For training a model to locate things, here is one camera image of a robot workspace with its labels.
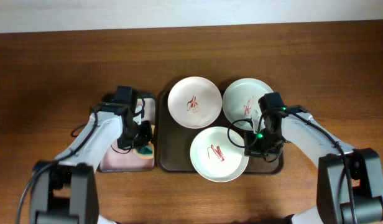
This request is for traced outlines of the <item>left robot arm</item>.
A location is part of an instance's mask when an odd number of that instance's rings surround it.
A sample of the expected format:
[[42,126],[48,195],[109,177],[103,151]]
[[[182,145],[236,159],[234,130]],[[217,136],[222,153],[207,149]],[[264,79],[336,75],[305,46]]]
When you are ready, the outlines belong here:
[[27,188],[30,223],[110,223],[100,215],[95,172],[113,143],[143,147],[152,139],[144,105],[114,101],[90,110],[75,140],[52,161],[38,161]]

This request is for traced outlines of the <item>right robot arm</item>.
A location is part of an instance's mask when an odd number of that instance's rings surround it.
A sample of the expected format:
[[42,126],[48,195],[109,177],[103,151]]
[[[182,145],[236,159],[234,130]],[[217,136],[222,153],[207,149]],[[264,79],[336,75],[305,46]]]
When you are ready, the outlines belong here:
[[339,140],[300,105],[263,107],[263,121],[259,132],[244,136],[246,156],[279,156],[292,143],[318,169],[316,205],[288,216],[288,223],[383,221],[383,171],[375,150]]

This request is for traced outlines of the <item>pinkish white plate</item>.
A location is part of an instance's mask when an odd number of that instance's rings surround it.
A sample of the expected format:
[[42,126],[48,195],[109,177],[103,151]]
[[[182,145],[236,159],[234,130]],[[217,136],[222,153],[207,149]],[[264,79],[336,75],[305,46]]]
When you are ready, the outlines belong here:
[[203,77],[187,77],[177,82],[168,94],[171,117],[181,126],[200,129],[212,124],[222,109],[218,87]]

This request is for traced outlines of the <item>pale green plate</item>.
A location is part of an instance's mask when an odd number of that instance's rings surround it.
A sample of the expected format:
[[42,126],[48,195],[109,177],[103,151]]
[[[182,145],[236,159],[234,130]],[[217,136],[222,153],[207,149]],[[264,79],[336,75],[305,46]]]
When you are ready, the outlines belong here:
[[230,123],[241,119],[235,123],[235,127],[252,131],[257,131],[258,121],[261,117],[259,99],[266,93],[273,90],[266,83],[254,78],[242,78],[236,80],[224,92],[223,112]]

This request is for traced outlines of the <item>green yellow sponge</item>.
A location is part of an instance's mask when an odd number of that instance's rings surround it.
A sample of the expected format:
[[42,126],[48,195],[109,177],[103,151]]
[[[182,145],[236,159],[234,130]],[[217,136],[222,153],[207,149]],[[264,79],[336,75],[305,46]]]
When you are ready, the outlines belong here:
[[150,125],[151,129],[152,129],[152,137],[151,139],[149,140],[149,142],[144,145],[144,146],[141,146],[141,147],[137,147],[137,148],[134,148],[132,150],[132,152],[140,157],[141,159],[153,159],[154,156],[155,156],[155,149],[154,149],[154,145],[153,145],[153,137],[154,137],[154,129],[155,129],[155,125],[154,124],[151,124]]

